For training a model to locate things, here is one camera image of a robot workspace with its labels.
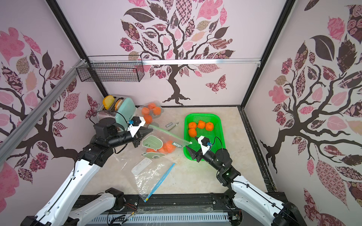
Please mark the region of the green plastic basket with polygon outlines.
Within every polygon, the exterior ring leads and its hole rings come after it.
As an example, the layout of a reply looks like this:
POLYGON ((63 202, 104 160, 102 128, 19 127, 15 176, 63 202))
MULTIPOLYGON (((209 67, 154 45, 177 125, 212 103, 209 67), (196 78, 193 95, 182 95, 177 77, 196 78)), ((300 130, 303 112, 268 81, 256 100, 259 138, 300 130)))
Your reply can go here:
POLYGON ((216 151, 221 148, 225 149, 226 147, 222 130, 222 122, 221 119, 214 114, 189 114, 185 117, 183 138, 186 141, 192 142, 192 144, 188 145, 188 147, 191 147, 195 151, 200 149, 200 144, 196 141, 196 139, 189 136, 189 124, 192 122, 198 124, 199 121, 203 121, 205 123, 210 122, 214 125, 214 129, 212 131, 196 128, 198 136, 205 136, 210 139, 210 142, 213 144, 211 151, 216 153, 216 151))

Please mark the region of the orange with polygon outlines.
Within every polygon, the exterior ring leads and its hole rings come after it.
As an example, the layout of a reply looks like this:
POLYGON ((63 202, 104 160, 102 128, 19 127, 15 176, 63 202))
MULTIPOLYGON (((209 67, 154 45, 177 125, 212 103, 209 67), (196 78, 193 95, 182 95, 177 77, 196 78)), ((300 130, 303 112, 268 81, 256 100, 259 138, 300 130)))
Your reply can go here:
POLYGON ((198 124, 197 124, 197 128, 199 129, 204 129, 206 126, 206 123, 202 120, 199 120, 198 124))
POLYGON ((205 129, 207 131, 213 131, 214 130, 214 124, 212 122, 207 122, 205 125, 205 129))
POLYGON ((189 134, 190 137, 196 137, 198 135, 195 128, 189 129, 188 134, 189 134))
POLYGON ((190 130, 190 129, 196 129, 196 128, 197 128, 197 124, 196 124, 195 122, 190 122, 190 123, 188 124, 188 128, 189 128, 189 130, 190 130))

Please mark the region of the green-zip bag of oranges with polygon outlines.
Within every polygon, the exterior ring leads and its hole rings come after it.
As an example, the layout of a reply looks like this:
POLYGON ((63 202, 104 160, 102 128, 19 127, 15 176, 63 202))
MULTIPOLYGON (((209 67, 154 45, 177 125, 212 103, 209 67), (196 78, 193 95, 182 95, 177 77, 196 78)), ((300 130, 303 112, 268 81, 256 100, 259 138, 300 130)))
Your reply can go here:
POLYGON ((141 142, 141 155, 151 160, 159 159, 192 144, 192 142, 157 126, 150 125, 148 128, 152 129, 152 132, 141 142))

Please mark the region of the blue-zip clear bag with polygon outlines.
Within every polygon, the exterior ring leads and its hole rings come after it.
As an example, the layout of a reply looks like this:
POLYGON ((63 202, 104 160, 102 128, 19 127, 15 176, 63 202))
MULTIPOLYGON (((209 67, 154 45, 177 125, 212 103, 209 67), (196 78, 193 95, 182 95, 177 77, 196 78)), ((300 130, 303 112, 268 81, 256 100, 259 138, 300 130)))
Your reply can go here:
POLYGON ((140 198, 147 202, 162 185, 175 163, 164 157, 142 158, 131 167, 130 183, 140 198))

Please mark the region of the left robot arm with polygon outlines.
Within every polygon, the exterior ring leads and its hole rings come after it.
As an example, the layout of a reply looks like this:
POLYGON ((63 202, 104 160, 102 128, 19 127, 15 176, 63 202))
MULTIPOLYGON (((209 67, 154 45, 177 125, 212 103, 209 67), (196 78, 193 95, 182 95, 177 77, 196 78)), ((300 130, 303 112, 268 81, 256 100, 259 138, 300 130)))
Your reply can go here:
POLYGON ((145 127, 144 117, 134 116, 125 126, 115 118, 103 118, 94 124, 95 135, 90 143, 77 155, 74 168, 67 179, 34 216, 27 216, 21 222, 23 226, 85 226, 96 216, 108 210, 122 210, 125 206, 124 193, 109 188, 93 201, 73 210, 81 193, 105 165, 108 158, 115 154, 115 148, 132 143, 138 147, 141 141, 153 130, 145 127))

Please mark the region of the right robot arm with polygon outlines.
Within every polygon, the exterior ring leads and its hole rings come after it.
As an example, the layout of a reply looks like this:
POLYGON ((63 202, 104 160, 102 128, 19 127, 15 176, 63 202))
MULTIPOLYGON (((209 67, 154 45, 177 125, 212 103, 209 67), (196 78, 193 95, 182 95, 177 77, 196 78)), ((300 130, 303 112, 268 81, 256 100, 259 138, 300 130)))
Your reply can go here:
POLYGON ((216 178, 228 188, 224 203, 231 209, 240 209, 264 226, 305 226, 299 209, 291 202, 282 202, 261 191, 232 166, 232 159, 225 148, 211 151, 213 144, 205 136, 195 137, 200 149, 186 147, 192 160, 204 160, 217 170, 216 178))

